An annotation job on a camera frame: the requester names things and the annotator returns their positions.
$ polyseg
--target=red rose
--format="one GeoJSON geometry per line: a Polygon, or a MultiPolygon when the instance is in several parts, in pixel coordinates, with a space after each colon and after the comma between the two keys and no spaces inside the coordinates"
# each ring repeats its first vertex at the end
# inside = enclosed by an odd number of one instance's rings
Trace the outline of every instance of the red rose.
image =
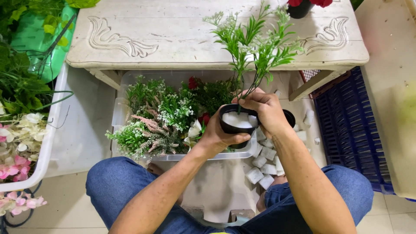
{"type": "Polygon", "coordinates": [[[188,88],[190,88],[190,89],[195,89],[196,87],[198,87],[198,83],[197,83],[197,81],[196,81],[196,78],[195,78],[195,76],[193,76],[193,77],[191,77],[191,78],[189,78],[189,83],[188,83],[188,88]]]}
{"type": "Polygon", "coordinates": [[[198,121],[202,124],[202,121],[204,122],[204,125],[208,125],[208,122],[210,120],[211,117],[209,117],[208,112],[205,112],[202,114],[201,117],[198,118],[198,121]]]}
{"type": "Polygon", "coordinates": [[[287,3],[291,6],[293,6],[293,7],[299,6],[301,2],[302,2],[302,0],[289,0],[289,1],[287,1],[287,3]]]}
{"type": "Polygon", "coordinates": [[[310,0],[312,4],[318,5],[320,7],[327,7],[331,5],[332,0],[310,0]]]}

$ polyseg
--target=person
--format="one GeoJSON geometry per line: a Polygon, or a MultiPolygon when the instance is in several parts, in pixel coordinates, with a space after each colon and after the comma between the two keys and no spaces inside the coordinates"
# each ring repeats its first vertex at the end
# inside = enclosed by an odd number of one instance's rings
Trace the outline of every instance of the person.
{"type": "Polygon", "coordinates": [[[165,173],[152,164],[146,170],[126,157],[106,159],[91,168],[87,195],[110,234],[357,232],[356,225],[371,209],[370,182],[346,167],[320,169],[288,124],[277,95],[257,89],[239,103],[257,111],[286,173],[261,194],[257,203],[261,213],[242,226],[218,230],[200,224],[176,204],[206,160],[228,145],[250,139],[248,134],[224,133],[217,111],[198,143],[165,173]]]}

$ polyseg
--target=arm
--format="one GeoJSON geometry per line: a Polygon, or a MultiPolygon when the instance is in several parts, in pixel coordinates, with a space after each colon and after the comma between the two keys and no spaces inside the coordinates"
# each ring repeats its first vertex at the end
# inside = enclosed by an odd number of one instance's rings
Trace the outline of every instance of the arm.
{"type": "Polygon", "coordinates": [[[356,233],[347,205],[290,127],[278,97],[253,92],[240,104],[258,112],[262,129],[275,144],[296,205],[311,230],[319,234],[356,233]]]}
{"type": "Polygon", "coordinates": [[[154,233],[205,161],[228,145],[248,139],[248,134],[225,134],[219,124],[218,112],[215,113],[192,150],[127,203],[109,234],[154,233]]]}

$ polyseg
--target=black plastic pot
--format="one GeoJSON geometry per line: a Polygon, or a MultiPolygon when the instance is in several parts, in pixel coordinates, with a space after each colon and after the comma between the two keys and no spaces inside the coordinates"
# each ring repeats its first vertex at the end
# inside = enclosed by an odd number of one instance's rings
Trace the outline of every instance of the black plastic pot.
{"type": "Polygon", "coordinates": [[[294,19],[302,19],[314,6],[315,4],[312,4],[309,0],[303,0],[297,7],[289,5],[287,13],[289,13],[290,17],[294,19]]]}
{"type": "MultiPolygon", "coordinates": [[[[253,133],[254,133],[254,130],[256,130],[256,128],[260,125],[260,121],[258,119],[258,114],[257,114],[256,111],[249,110],[249,109],[242,108],[242,107],[241,107],[241,110],[240,110],[240,112],[242,112],[242,113],[248,113],[249,115],[253,115],[253,116],[257,117],[258,125],[255,126],[255,127],[251,127],[251,128],[235,127],[235,126],[227,124],[223,120],[223,114],[228,113],[228,112],[232,112],[232,111],[238,112],[238,106],[239,106],[238,104],[228,104],[228,105],[223,106],[220,109],[220,125],[221,125],[221,128],[223,129],[223,131],[225,133],[228,133],[228,134],[248,133],[252,136],[253,133]]],[[[248,143],[248,141],[245,141],[245,142],[239,143],[239,144],[232,144],[232,145],[230,145],[230,147],[234,148],[234,149],[242,149],[247,145],[247,143],[248,143]]]]}
{"type": "Polygon", "coordinates": [[[285,114],[287,122],[290,124],[290,126],[293,128],[296,124],[295,116],[288,110],[283,109],[283,113],[285,114]]]}

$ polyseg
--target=table leg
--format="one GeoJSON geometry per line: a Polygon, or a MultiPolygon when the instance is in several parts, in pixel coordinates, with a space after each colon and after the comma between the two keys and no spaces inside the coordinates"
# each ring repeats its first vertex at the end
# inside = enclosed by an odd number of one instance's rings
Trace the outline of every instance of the table leg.
{"type": "Polygon", "coordinates": [[[302,99],[304,96],[312,93],[317,88],[323,86],[329,81],[337,78],[338,76],[344,74],[346,71],[331,71],[331,70],[321,70],[318,74],[313,76],[308,82],[304,83],[297,90],[289,96],[289,101],[297,101],[302,99]]]}
{"type": "Polygon", "coordinates": [[[119,90],[121,83],[121,76],[114,70],[99,70],[97,68],[85,68],[97,79],[102,80],[104,83],[119,90]]]}

